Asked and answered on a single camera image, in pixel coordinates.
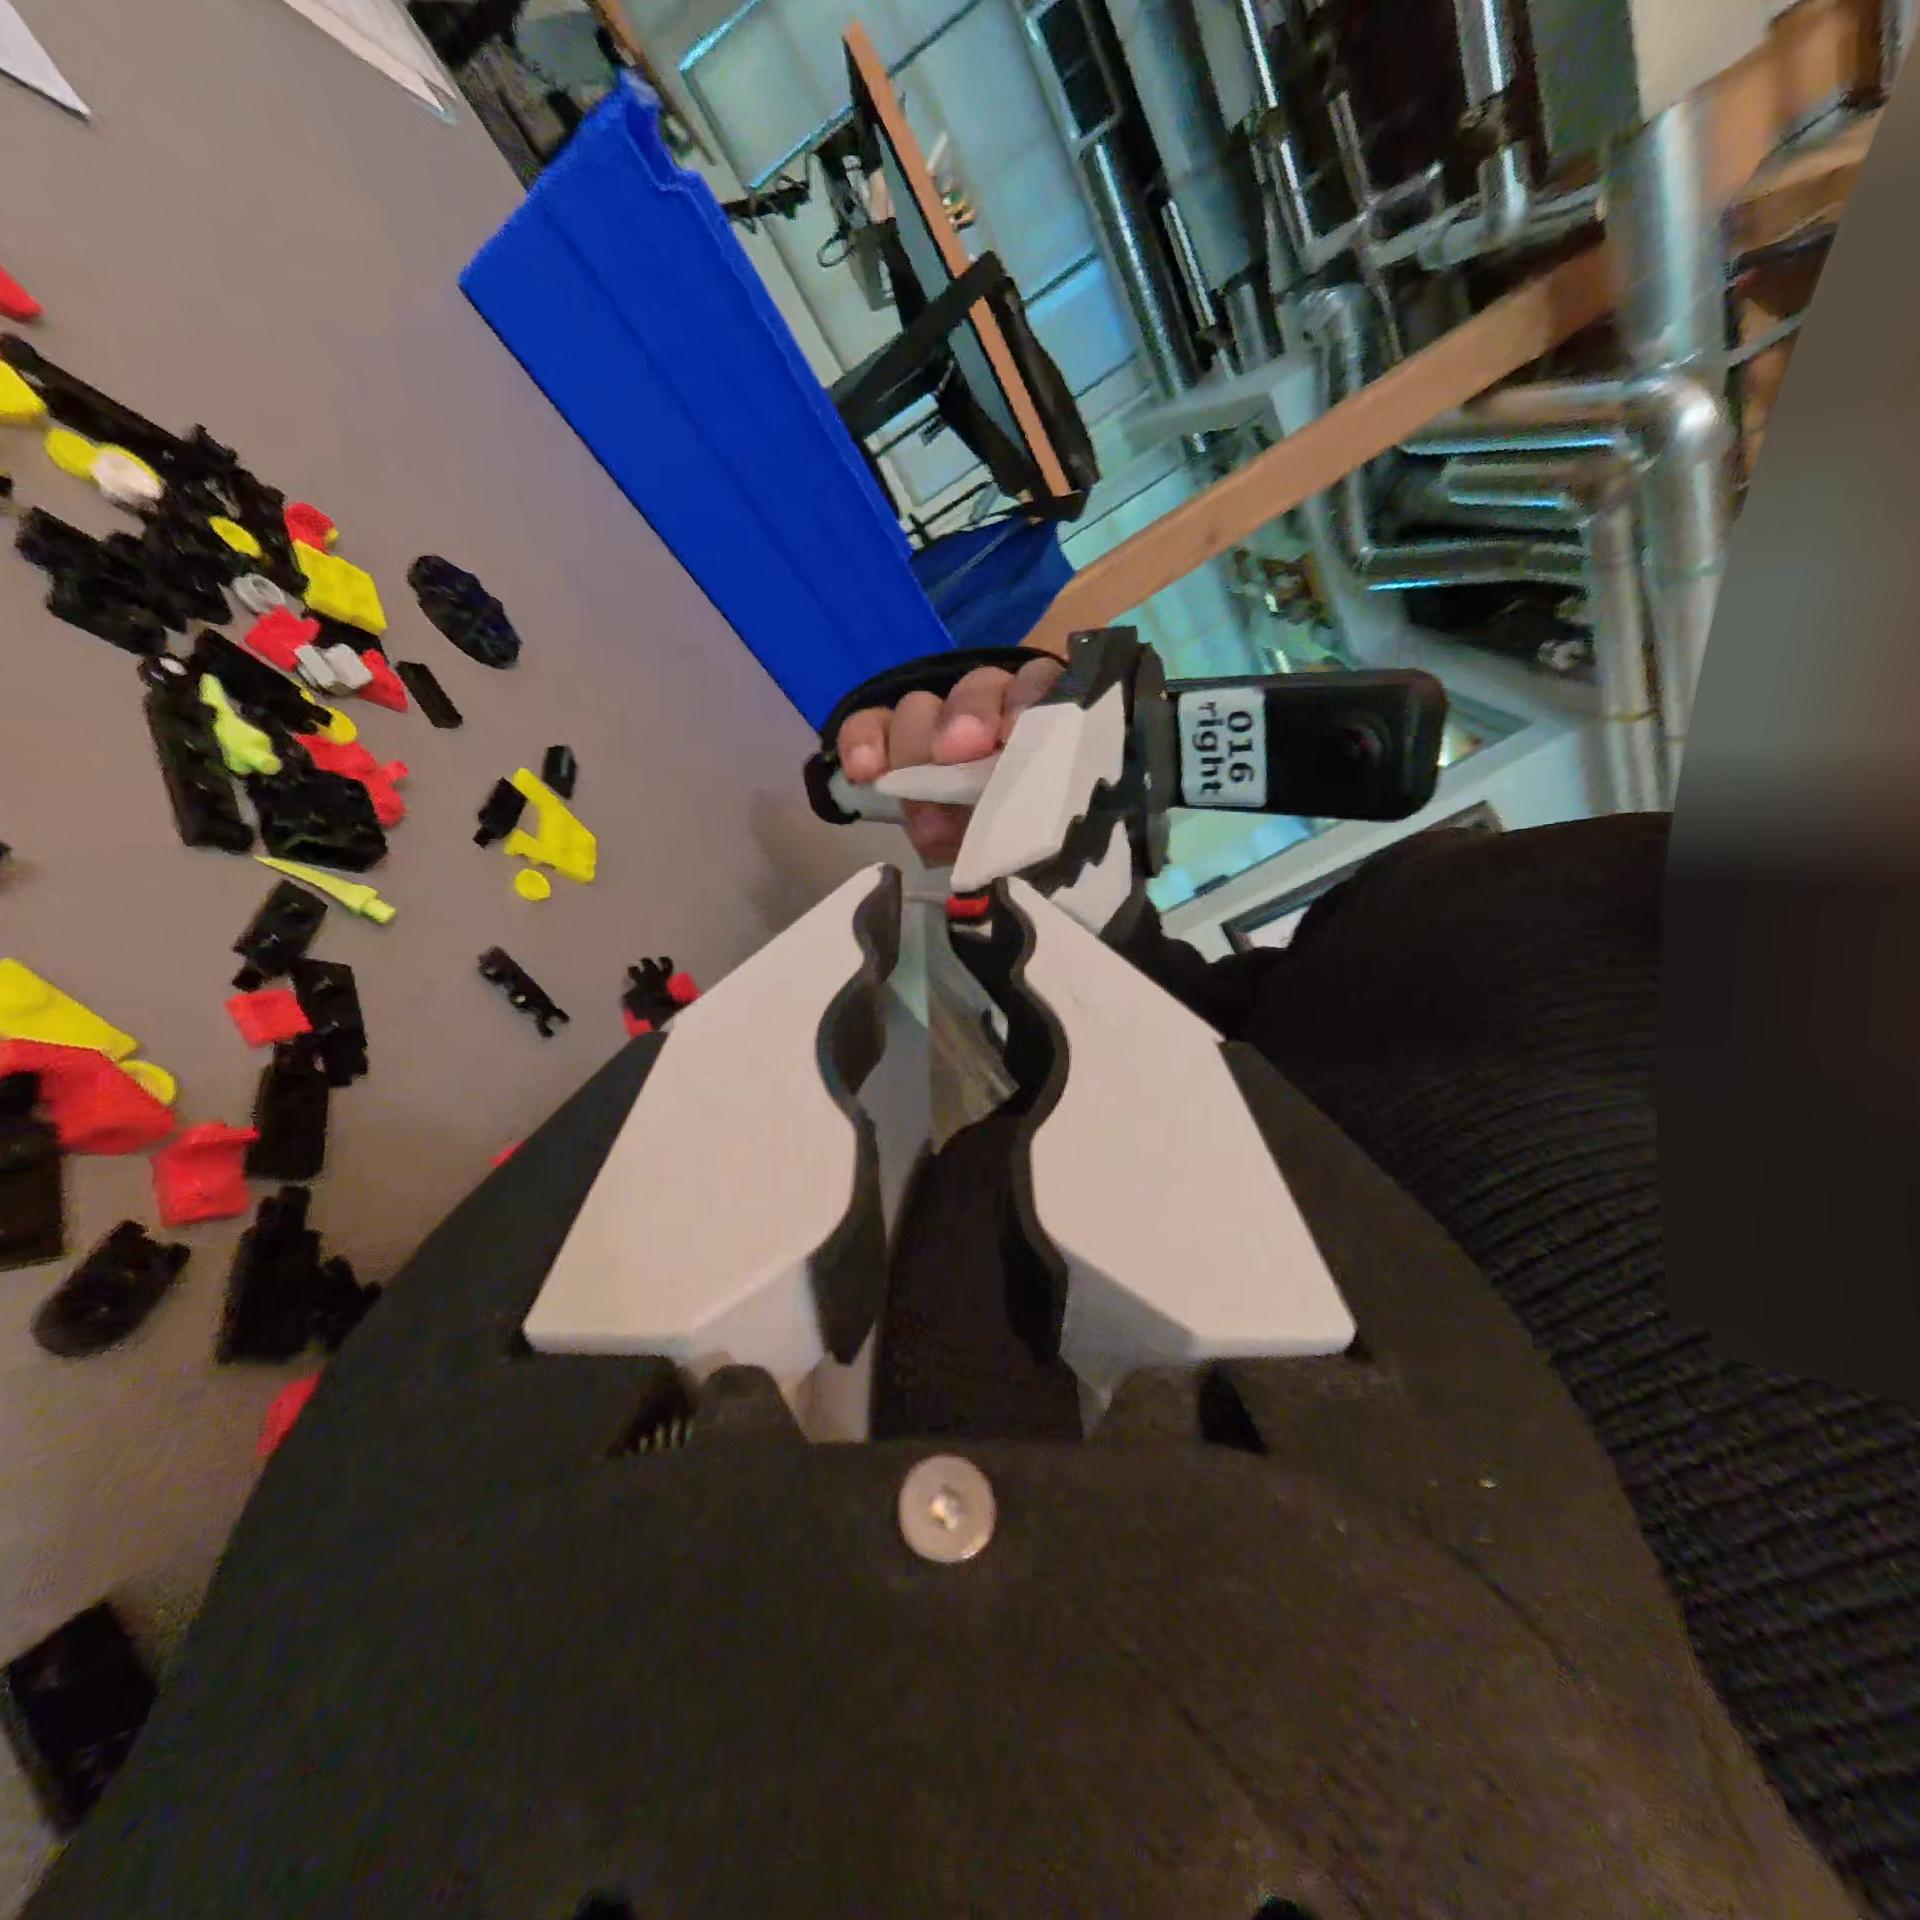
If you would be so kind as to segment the blue plastic bin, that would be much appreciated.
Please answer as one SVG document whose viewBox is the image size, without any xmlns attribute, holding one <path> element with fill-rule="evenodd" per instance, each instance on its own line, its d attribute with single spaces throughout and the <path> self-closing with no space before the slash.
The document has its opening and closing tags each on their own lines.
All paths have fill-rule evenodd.
<svg viewBox="0 0 1920 1920">
<path fill-rule="evenodd" d="M 883 670 L 1017 647 L 1067 588 L 1011 516 L 914 549 L 721 200 L 625 78 L 464 298 L 802 718 Z"/>
</svg>

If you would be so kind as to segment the pile of lego pieces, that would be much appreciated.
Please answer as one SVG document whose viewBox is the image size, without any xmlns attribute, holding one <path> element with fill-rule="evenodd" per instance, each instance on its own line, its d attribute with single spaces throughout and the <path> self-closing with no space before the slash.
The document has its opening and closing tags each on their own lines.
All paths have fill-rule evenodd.
<svg viewBox="0 0 1920 1920">
<path fill-rule="evenodd" d="M 331 523 L 264 485 L 197 426 L 173 435 L 4 334 L 4 422 L 32 426 L 50 462 L 128 512 L 91 534 L 44 507 L 16 519 L 19 555 L 69 629 L 136 660 L 141 718 L 185 850 L 253 856 L 276 875 L 234 942 L 225 1004 L 264 1054 L 250 1120 L 181 1122 L 171 1076 L 115 1022 L 32 967 L 4 959 L 4 1271 L 67 1252 L 74 1158 L 141 1158 L 154 1224 L 115 1222 L 55 1285 L 32 1342 L 93 1360 L 145 1330 L 185 1275 L 178 1229 L 250 1212 L 225 1283 L 218 1364 L 281 1366 L 336 1352 L 377 1285 L 322 1251 L 312 1189 L 331 1096 L 370 1064 L 354 973 L 313 944 L 331 906 L 383 925 L 361 882 L 389 852 L 405 770 L 359 749 L 321 688 L 399 690 L 379 647 L 321 647 Z"/>
</svg>

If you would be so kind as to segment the wooden top desk black frame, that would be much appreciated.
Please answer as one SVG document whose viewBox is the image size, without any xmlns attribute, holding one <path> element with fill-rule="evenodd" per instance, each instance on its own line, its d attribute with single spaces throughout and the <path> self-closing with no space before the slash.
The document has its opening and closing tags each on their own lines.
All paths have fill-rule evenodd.
<svg viewBox="0 0 1920 1920">
<path fill-rule="evenodd" d="M 843 29 L 852 155 L 883 189 L 879 258 L 899 327 L 831 387 L 867 443 L 914 405 L 976 454 L 997 492 L 1043 520 L 1080 520 L 1097 485 L 1089 426 L 994 252 L 970 253 L 861 26 Z"/>
</svg>

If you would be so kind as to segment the person's right hand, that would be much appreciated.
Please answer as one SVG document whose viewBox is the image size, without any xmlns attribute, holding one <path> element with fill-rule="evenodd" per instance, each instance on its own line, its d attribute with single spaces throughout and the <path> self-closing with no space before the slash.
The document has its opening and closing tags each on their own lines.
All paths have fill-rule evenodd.
<svg viewBox="0 0 1920 1920">
<path fill-rule="evenodd" d="M 1033 653 L 1020 670 L 980 666 L 947 694 L 923 688 L 893 707 L 852 711 L 840 726 L 834 754 L 852 783 L 876 783 L 908 766 L 960 766 L 994 757 L 1021 714 L 1041 704 L 1066 666 Z"/>
</svg>

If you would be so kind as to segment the black lego wheel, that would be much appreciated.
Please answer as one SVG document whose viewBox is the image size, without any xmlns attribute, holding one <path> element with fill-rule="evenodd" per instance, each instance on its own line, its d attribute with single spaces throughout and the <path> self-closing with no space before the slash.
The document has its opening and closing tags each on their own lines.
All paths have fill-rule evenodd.
<svg viewBox="0 0 1920 1920">
<path fill-rule="evenodd" d="M 479 576 L 441 555 L 420 555 L 407 567 L 407 586 L 424 618 L 463 656 L 490 670 L 517 666 L 521 636 Z"/>
</svg>

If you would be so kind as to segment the ribbed silver duct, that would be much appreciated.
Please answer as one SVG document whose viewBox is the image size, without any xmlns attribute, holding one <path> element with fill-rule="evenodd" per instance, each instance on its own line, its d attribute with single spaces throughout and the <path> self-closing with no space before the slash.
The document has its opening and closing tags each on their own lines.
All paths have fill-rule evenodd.
<svg viewBox="0 0 1920 1920">
<path fill-rule="evenodd" d="M 1080 140 L 1075 166 L 1097 246 L 1120 287 L 1147 373 L 1164 397 L 1179 397 L 1199 380 L 1194 334 L 1179 280 L 1149 219 L 1146 188 L 1119 127 Z"/>
</svg>

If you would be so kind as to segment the wooden beam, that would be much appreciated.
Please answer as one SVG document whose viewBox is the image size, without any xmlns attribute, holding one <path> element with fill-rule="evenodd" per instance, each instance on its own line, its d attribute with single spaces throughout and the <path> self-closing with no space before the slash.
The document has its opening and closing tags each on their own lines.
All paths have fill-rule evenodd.
<svg viewBox="0 0 1920 1920">
<path fill-rule="evenodd" d="M 1800 5 L 1763 45 L 1685 101 L 1708 140 L 1705 186 L 1720 207 L 1804 112 L 1867 83 L 1867 20 L 1853 5 Z M 1626 219 L 1529 279 L 1437 343 L 1362 387 L 1300 432 L 1122 540 L 1080 570 L 1025 644 L 1060 653 L 1072 634 L 1112 626 L 1156 592 L 1250 542 L 1269 520 L 1332 490 L 1441 413 L 1489 394 L 1580 331 L 1609 319 L 1628 293 Z"/>
</svg>

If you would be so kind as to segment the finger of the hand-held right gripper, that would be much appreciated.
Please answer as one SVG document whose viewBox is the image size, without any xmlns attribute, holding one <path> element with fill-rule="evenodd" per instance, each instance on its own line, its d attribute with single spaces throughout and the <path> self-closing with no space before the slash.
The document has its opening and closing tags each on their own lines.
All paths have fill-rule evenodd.
<svg viewBox="0 0 1920 1920">
<path fill-rule="evenodd" d="M 1120 780 L 1124 739 L 1127 704 L 1120 694 L 1029 708 L 972 807 L 951 864 L 951 890 L 976 896 L 1063 852 L 1097 788 Z"/>
<path fill-rule="evenodd" d="M 1041 896 L 1105 944 L 1127 944 L 1147 910 L 1147 878 L 1138 830 L 1103 812 L 1076 822 L 1063 850 L 1041 864 Z"/>
</svg>

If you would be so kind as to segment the black spiky lego part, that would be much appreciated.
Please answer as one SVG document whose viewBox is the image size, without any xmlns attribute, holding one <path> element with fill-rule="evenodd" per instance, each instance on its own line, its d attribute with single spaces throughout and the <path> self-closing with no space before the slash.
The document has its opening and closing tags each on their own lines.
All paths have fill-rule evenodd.
<svg viewBox="0 0 1920 1920">
<path fill-rule="evenodd" d="M 521 1016 L 530 1019 L 541 1040 L 554 1040 L 570 1014 L 541 987 L 533 973 L 498 947 L 485 948 L 475 959 L 475 972 L 490 987 L 493 987 Z"/>
</svg>

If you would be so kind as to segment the yellow angled lego plate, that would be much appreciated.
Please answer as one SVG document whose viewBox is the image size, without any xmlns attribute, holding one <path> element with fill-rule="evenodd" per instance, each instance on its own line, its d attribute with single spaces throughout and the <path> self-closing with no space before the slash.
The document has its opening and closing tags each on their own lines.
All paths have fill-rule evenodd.
<svg viewBox="0 0 1920 1920">
<path fill-rule="evenodd" d="M 521 813 L 504 838 L 506 852 L 564 880 L 595 882 L 597 836 L 564 798 L 528 767 L 519 767 L 511 787 L 521 798 Z"/>
</svg>

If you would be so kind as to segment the person's black knit sweater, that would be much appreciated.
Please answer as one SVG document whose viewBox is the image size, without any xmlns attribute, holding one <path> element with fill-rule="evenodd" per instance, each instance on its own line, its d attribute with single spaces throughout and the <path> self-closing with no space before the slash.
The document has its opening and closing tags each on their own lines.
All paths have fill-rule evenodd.
<svg viewBox="0 0 1920 1920">
<path fill-rule="evenodd" d="M 1357 1346 L 1124 1387 L 1008 1495 L 999 1616 L 1091 1552 L 842 1915 L 1915 1915 L 1915 1413 L 1664 1303 L 1667 840 L 1424 835 L 1217 965 L 1141 925 Z"/>
</svg>

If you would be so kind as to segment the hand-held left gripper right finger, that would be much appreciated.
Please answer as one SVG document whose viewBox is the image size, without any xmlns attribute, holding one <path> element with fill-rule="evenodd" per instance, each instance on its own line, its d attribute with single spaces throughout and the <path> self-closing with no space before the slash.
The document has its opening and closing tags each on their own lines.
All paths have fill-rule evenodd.
<svg viewBox="0 0 1920 1920">
<path fill-rule="evenodd" d="M 1025 880 L 987 894 L 1015 1330 L 1097 1420 L 1141 1372 L 1347 1352 L 1344 1299 L 1226 1042 Z"/>
</svg>

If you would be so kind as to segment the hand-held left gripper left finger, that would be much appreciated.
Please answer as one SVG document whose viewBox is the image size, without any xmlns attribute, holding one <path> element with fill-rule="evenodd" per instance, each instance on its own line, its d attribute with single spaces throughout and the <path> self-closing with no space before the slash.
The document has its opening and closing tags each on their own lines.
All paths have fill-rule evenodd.
<svg viewBox="0 0 1920 1920">
<path fill-rule="evenodd" d="M 541 1356 L 772 1379 L 804 1438 L 864 1442 L 889 1279 L 881 1131 L 906 890 L 874 864 L 681 1012 L 546 1271 Z"/>
</svg>

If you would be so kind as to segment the silver metal pipe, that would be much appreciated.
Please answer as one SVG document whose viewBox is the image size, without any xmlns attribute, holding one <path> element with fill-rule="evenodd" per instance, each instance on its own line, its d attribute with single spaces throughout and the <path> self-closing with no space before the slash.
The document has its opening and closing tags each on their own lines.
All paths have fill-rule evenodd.
<svg viewBox="0 0 1920 1920">
<path fill-rule="evenodd" d="M 1522 527 L 1378 542 L 1360 458 L 1311 496 L 1336 576 L 1370 592 L 1538 586 L 1592 615 L 1602 812 L 1674 803 L 1733 531 L 1713 109 L 1660 109 L 1601 171 L 1620 375 L 1506 384 L 1416 429 L 1453 509 Z"/>
</svg>

